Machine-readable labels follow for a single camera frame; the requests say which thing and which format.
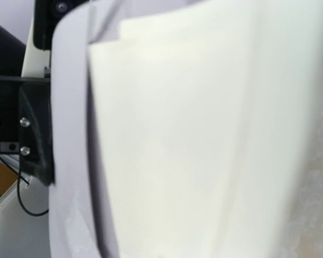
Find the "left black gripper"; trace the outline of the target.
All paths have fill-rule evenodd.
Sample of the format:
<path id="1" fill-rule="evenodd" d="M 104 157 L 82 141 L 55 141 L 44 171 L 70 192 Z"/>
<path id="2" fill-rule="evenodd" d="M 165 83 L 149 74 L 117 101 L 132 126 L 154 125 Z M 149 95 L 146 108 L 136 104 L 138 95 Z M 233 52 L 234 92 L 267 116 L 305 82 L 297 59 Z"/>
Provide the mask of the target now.
<path id="1" fill-rule="evenodd" d="M 88 1 L 36 1 L 32 54 L 0 26 L 0 155 L 61 187 L 86 170 Z"/>

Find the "beige lined letter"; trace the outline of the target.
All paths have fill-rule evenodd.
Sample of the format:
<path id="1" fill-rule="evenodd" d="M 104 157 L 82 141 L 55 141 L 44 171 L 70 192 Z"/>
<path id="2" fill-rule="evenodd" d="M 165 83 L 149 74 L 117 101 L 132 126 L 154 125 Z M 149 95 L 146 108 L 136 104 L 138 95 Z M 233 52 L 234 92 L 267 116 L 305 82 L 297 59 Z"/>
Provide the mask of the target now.
<path id="1" fill-rule="evenodd" d="M 89 45 L 120 257 L 270 257 L 323 83 L 323 1 L 202 1 Z"/>

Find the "grey paper envelope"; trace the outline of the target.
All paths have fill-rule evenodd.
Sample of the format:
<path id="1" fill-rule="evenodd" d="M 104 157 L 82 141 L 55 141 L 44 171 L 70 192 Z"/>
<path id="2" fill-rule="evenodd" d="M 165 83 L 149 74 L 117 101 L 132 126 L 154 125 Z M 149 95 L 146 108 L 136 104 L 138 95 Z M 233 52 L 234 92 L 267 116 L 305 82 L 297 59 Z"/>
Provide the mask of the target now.
<path id="1" fill-rule="evenodd" d="M 53 257 L 201 257 L 196 170 L 202 126 L 176 21 L 117 43 L 126 18 L 191 1 L 95 1 L 68 14 L 52 47 Z"/>

